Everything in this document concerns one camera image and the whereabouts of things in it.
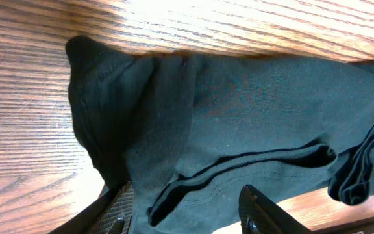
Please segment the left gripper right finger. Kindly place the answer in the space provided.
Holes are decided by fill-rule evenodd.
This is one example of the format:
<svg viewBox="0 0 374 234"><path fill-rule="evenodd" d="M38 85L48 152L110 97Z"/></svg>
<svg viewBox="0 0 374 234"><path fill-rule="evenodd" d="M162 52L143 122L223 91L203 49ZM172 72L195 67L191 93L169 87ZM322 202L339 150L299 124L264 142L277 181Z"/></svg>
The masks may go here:
<svg viewBox="0 0 374 234"><path fill-rule="evenodd" d="M238 211L243 234L312 234L252 185L242 188Z"/></svg>

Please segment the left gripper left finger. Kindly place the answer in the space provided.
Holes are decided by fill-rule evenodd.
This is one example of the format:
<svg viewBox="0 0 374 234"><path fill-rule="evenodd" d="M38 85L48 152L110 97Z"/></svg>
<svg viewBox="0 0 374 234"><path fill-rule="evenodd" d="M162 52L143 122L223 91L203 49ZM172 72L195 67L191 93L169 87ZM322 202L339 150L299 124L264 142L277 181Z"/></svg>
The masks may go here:
<svg viewBox="0 0 374 234"><path fill-rule="evenodd" d="M49 234L128 234L133 201L134 190L127 182L120 189L108 190Z"/></svg>

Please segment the black t-shirt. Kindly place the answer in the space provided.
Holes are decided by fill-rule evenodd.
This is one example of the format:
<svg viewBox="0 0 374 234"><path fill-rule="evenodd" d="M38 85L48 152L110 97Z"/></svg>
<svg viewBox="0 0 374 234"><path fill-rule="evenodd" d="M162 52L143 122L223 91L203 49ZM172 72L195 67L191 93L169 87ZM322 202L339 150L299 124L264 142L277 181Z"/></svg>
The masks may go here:
<svg viewBox="0 0 374 234"><path fill-rule="evenodd" d="M252 185L279 202L374 195L374 61L134 56L66 44L73 130L106 185L134 190L131 233L211 233Z"/></svg>

